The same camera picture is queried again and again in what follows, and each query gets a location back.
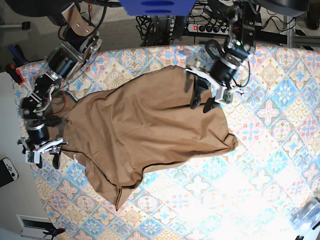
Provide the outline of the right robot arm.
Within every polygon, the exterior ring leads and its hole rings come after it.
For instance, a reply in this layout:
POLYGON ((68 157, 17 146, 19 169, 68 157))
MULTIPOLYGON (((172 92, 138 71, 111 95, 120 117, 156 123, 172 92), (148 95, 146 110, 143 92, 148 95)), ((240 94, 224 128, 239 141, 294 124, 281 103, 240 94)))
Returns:
POLYGON ((36 78, 30 95, 19 103, 19 114, 24 121, 27 137, 18 140, 23 146, 26 163, 42 168, 42 154, 53 155, 53 167, 60 167, 60 154, 67 144, 61 137, 51 140, 49 128, 61 124, 57 113, 47 109, 53 95, 63 91, 63 84, 72 79, 90 60, 102 44, 99 27, 106 16, 107 8, 119 7, 119 2, 88 0, 87 4, 102 6, 102 15, 97 24, 92 16, 84 18, 78 0, 33 0, 22 14, 30 17, 48 17, 59 26, 58 38, 62 41, 46 59, 47 70, 36 78))

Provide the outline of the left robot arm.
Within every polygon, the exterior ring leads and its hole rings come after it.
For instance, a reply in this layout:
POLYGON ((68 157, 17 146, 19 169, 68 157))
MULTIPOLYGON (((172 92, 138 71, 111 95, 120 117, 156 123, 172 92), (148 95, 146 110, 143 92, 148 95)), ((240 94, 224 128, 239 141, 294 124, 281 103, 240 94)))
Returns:
POLYGON ((236 1, 232 9, 226 12, 228 35, 221 46, 215 39, 208 40, 205 51, 213 59, 210 70, 201 67, 200 62, 185 69, 193 82, 185 83, 185 90, 192 88, 190 108, 195 109, 201 104, 201 94, 214 87, 215 95, 209 97, 203 112, 233 102, 234 94, 244 93, 245 83, 238 83, 235 74, 244 62, 255 53, 255 18, 257 6, 250 1, 236 1))

